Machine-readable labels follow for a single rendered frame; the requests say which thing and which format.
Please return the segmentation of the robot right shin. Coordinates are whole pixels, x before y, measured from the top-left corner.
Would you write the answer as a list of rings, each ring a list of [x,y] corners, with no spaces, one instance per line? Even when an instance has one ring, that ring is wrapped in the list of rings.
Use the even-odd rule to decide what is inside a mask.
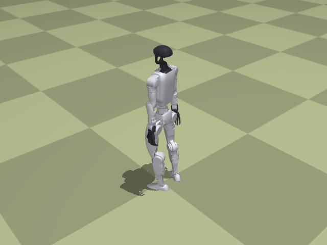
[[[175,141],[174,141],[175,142]],[[173,170],[173,174],[175,175],[175,173],[178,174],[178,159],[179,159],[179,153],[178,153],[178,145],[177,143],[175,142],[176,144],[176,151],[175,152],[169,152],[169,159],[171,161],[171,164],[172,164],[172,170]]]

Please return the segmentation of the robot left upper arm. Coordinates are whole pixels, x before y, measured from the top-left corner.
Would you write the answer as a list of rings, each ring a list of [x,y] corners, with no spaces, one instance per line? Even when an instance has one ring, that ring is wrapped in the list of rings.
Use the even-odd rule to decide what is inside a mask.
[[[149,101],[152,104],[153,109],[156,107],[156,98],[157,98],[157,87],[159,85],[159,76],[152,75],[147,78],[146,85],[148,87],[148,97]]]

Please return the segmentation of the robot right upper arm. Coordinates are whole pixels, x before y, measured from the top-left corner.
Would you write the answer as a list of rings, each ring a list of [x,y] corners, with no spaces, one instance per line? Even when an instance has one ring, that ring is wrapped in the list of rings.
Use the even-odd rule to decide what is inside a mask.
[[[174,68],[175,70],[175,86],[174,86],[174,91],[176,90],[176,84],[177,84],[177,73],[178,73],[178,67],[174,65],[170,65],[171,67]]]

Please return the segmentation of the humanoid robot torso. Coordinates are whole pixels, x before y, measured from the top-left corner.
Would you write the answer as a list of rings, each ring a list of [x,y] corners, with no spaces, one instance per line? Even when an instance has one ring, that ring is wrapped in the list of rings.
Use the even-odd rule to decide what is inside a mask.
[[[175,70],[173,67],[167,64],[172,70],[167,74],[160,72],[161,68],[156,69],[152,75],[159,76],[159,85],[157,87],[156,98],[156,119],[161,120],[162,127],[167,125],[172,119],[172,111],[168,109],[167,104],[172,101],[175,86]],[[151,76],[152,76],[151,75]]]

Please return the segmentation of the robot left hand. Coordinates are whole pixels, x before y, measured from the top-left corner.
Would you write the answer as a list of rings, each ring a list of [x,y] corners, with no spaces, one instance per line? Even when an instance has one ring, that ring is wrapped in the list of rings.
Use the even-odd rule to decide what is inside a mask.
[[[147,138],[148,138],[148,142],[153,145],[153,146],[158,146],[155,143],[155,136],[154,136],[154,132],[156,130],[156,126],[152,127],[152,131],[148,129],[148,134],[147,134]]]

